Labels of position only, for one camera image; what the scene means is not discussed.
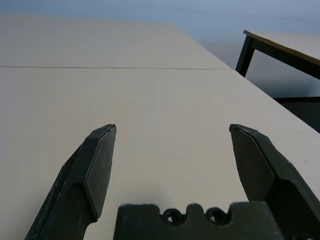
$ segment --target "black metal table leg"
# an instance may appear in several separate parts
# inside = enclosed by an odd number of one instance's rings
[[[252,37],[246,36],[238,63],[235,68],[235,70],[243,77],[246,76],[252,56],[254,55],[255,49],[251,47],[252,41]]]

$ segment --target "wooden table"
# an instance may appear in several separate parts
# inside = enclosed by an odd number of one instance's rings
[[[320,35],[288,32],[243,32],[246,38],[235,70],[246,76],[255,50],[320,79]]]

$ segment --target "table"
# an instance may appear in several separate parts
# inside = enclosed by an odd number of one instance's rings
[[[246,76],[255,50],[320,79],[320,35],[244,30],[246,38],[235,70]]]
[[[111,240],[123,203],[185,212],[245,201],[231,123],[269,136],[320,197],[320,135],[234,70],[2,67],[0,80],[2,239],[27,234],[61,166],[109,123],[111,179],[85,239]]]
[[[0,14],[0,66],[230,69],[164,23]]]

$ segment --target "screw hole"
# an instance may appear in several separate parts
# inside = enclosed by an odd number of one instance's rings
[[[177,209],[167,209],[162,214],[162,220],[169,225],[180,225],[184,222],[185,217]]]
[[[209,208],[206,217],[214,224],[225,225],[228,222],[227,214],[218,207]]]
[[[314,240],[314,238],[311,237],[309,234],[302,233],[294,236],[292,240]]]

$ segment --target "wall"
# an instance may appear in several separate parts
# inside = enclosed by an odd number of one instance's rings
[[[2,13],[173,23],[232,68],[244,29],[320,34],[318,0],[0,0]],[[246,76],[272,97],[320,96],[320,81],[262,53]]]

